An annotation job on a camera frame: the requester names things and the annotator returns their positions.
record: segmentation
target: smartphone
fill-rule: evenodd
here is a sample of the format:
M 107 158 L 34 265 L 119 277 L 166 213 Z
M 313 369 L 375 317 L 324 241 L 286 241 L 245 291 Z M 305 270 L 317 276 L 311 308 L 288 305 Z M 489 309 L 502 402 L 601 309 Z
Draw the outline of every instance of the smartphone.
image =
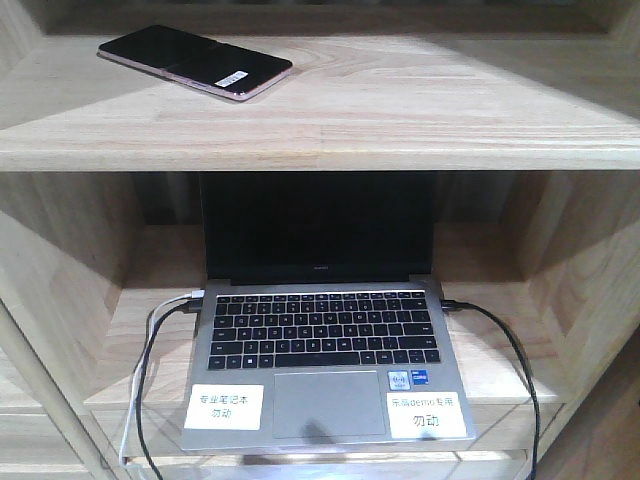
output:
M 163 25 L 103 43 L 98 55 L 236 101 L 254 97 L 293 66 L 284 58 Z

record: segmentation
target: intel sticker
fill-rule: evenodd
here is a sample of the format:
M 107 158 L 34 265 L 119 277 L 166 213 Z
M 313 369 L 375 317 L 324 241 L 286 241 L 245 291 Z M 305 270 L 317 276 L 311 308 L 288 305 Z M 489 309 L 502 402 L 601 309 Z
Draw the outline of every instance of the intel sticker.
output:
M 429 374 L 426 370 L 411 370 L 411 381 L 414 385 L 426 385 L 429 383 Z

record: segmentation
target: black cable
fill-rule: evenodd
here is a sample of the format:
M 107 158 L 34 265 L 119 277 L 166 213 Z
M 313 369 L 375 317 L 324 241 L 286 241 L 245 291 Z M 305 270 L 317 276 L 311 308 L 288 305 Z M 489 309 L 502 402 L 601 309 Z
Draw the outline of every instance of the black cable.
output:
M 522 366 L 522 371 L 527 380 L 527 386 L 529 387 L 529 393 L 531 395 L 531 401 L 533 402 L 533 411 L 535 412 L 535 431 L 533 434 L 533 448 L 531 452 L 531 472 L 527 477 L 528 480 L 535 480 L 537 468 L 538 468 L 538 444 L 540 443 L 540 404 L 538 403 L 538 395 L 536 394 L 536 388 L 533 385 L 532 375 L 531 375 L 531 366 L 529 364 L 529 360 L 527 359 L 527 354 L 522 346 L 521 342 L 518 340 L 511 328 L 496 317 L 493 313 L 485 310 L 478 305 L 474 305 L 473 303 L 467 302 L 458 302 L 456 300 L 441 300 L 442 309 L 447 312 L 454 312 L 459 310 L 475 310 L 477 312 L 482 313 L 483 315 L 489 317 L 493 320 L 504 332 L 504 334 L 509 339 L 509 343 L 516 352 L 518 356 L 518 360 L 520 361 L 520 365 Z

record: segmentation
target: laptop keyboard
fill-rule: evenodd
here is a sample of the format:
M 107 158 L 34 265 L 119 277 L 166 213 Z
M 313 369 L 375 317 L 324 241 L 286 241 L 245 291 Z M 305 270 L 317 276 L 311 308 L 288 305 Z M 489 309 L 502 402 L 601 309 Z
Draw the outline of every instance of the laptop keyboard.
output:
M 440 361 L 424 292 L 218 296 L 209 370 Z

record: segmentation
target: space bar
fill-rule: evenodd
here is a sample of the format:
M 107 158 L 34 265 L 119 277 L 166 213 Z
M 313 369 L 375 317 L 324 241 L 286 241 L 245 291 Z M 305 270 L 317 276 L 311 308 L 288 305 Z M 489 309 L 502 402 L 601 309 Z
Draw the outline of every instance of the space bar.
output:
M 332 365 L 360 365 L 357 352 L 344 353 L 280 353 L 276 367 L 323 367 Z

